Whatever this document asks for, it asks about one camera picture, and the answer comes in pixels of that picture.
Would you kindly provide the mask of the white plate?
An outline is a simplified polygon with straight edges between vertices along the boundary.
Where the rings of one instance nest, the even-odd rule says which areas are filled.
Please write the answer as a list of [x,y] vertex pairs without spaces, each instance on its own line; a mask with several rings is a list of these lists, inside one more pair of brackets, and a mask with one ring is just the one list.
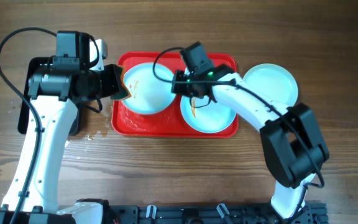
[[154,76],[153,62],[141,63],[130,68],[124,74],[124,84],[131,96],[122,100],[123,105],[137,114],[156,114],[175,99],[171,92],[171,83],[166,83]]
[[243,80],[267,97],[294,106],[298,99],[298,84],[285,68],[272,63],[252,67]]
[[203,98],[182,96],[180,111],[185,122],[196,131],[218,133],[228,128],[236,118],[236,112],[227,106]]

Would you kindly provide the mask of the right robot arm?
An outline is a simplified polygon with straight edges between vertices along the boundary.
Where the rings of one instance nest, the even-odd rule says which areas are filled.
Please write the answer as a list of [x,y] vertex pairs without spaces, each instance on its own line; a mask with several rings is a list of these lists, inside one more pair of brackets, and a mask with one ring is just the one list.
[[276,180],[270,201],[275,213],[293,221],[305,206],[305,196],[321,175],[329,151],[313,111],[305,104],[288,106],[248,85],[231,67],[215,66],[200,42],[177,48],[187,72],[177,70],[172,93],[190,98],[207,96],[234,110],[260,134],[265,163]]

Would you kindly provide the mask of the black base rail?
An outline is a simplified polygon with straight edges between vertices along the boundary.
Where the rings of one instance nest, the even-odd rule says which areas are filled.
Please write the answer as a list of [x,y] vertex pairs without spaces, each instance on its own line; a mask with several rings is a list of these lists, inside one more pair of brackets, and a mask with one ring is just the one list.
[[329,223],[326,205],[324,203],[310,202],[305,203],[297,215],[289,221],[282,219],[269,203],[187,207],[111,205],[107,209],[102,204],[96,202],[78,202],[72,207],[59,210],[57,214],[71,215],[73,223]]

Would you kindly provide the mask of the orange green sponge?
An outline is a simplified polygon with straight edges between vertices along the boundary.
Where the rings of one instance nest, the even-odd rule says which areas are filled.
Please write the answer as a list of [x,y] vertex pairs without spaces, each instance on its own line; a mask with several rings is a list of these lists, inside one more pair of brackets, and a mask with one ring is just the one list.
[[124,69],[118,65],[115,65],[114,68],[114,74],[117,80],[117,87],[119,91],[112,96],[110,96],[110,99],[113,101],[121,101],[125,100],[131,97],[130,91],[124,84]]

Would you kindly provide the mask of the red plastic tray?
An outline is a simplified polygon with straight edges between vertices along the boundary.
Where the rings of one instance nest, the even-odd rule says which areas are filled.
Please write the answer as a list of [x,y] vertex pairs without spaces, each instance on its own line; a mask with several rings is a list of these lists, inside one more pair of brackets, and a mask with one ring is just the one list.
[[[124,71],[147,62],[154,62],[158,52],[126,52],[119,58],[117,64],[124,67]],[[226,64],[237,71],[237,63],[228,54],[209,53],[208,57],[215,65]],[[169,68],[172,72],[184,69],[185,64],[177,52],[166,53],[158,63]],[[152,115],[141,115],[128,110],[122,101],[115,101],[112,105],[111,125],[114,130],[124,136],[159,137],[159,138],[230,138],[239,127],[239,117],[235,116],[229,126],[217,133],[202,133],[191,128],[180,113],[180,97],[176,96],[167,109]]]

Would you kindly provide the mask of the white plate top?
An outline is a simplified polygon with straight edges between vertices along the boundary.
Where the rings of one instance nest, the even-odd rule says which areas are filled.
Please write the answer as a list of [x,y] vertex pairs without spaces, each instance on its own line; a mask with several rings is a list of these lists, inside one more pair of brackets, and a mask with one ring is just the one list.
[[154,76],[153,62],[141,63],[130,68],[124,74],[124,84],[131,96],[122,100],[123,105],[137,114],[156,114],[175,99],[171,92],[171,83],[166,83]]

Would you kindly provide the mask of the black rectangular water tray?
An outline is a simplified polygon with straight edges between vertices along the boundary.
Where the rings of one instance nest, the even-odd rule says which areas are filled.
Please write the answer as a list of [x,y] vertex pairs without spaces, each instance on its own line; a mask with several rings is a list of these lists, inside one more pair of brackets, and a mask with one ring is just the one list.
[[[24,87],[24,92],[23,92],[23,95],[28,100],[30,99],[29,96],[28,96],[28,91],[29,91],[28,81],[29,81],[29,78],[34,74],[36,69],[38,69],[39,67],[42,67],[42,66],[46,66],[47,62],[48,62],[48,57],[35,57],[29,62],[29,66],[28,66],[28,69],[27,69],[27,76],[26,76],[26,80],[25,80],[25,87]],[[71,126],[71,129],[70,129],[70,132],[69,132],[70,136],[75,136],[80,132],[81,107],[82,106],[79,103],[76,103],[75,105],[78,108],[78,112],[77,112],[77,114],[75,116],[75,120],[74,120],[74,122],[73,122],[73,124]],[[17,124],[17,130],[21,134],[26,134],[26,132],[27,132],[27,125],[28,125],[28,122],[29,122],[29,114],[30,114],[30,109],[23,101],[21,111],[20,111],[20,115],[19,115],[18,124]]]

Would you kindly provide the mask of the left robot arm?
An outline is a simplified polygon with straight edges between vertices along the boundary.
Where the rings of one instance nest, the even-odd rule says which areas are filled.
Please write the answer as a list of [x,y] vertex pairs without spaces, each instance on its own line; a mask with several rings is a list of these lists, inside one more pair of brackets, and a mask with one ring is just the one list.
[[68,136],[78,132],[80,113],[92,101],[128,96],[123,69],[105,65],[107,45],[78,31],[59,31],[55,54],[28,66],[18,130],[24,145],[0,223],[116,223],[107,200],[58,204],[58,178]]

